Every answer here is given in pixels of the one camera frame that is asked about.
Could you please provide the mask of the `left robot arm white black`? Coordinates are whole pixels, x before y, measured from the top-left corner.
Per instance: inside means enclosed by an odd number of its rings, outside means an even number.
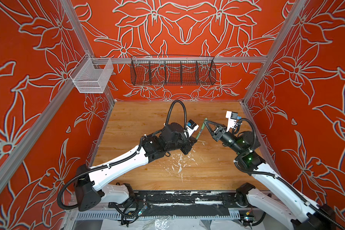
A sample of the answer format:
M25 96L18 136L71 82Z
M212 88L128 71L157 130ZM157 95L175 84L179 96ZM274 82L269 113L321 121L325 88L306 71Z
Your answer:
M147 165L180 150L187 155L197 140L192 136L199 126L192 120L185 126L177 123L166 125L163 129L145 135L140 143L127 153L98 166L81 165L74 183L77 208L87 211L99 203L123 204L131 202L133 189L128 184L109 185L125 173Z

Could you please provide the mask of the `dark green pen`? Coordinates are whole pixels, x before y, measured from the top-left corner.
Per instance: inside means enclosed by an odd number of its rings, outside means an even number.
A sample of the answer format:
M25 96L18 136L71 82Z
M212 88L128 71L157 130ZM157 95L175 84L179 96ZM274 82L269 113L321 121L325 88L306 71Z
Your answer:
M204 129L205 129L205 126L206 126L206 124L205 124L205 122L204 122L204 123L202 124L202 126L201 126L200 131L198 132L198 134L197 134L197 136L196 136L196 140L198 140L199 137L201 136L202 132L203 132Z

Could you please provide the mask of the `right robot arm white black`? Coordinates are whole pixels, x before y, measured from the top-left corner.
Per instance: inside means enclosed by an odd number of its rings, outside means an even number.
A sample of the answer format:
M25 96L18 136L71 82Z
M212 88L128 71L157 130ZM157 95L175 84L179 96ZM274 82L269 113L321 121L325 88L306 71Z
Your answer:
M215 141L235 151L235 167L265 185L278 199L263 194L250 183L236 191L238 206L261 209L289 230L343 229L328 205L319 205L287 182L255 150L260 146L255 126L246 118L229 119L227 126L204 120L204 125Z

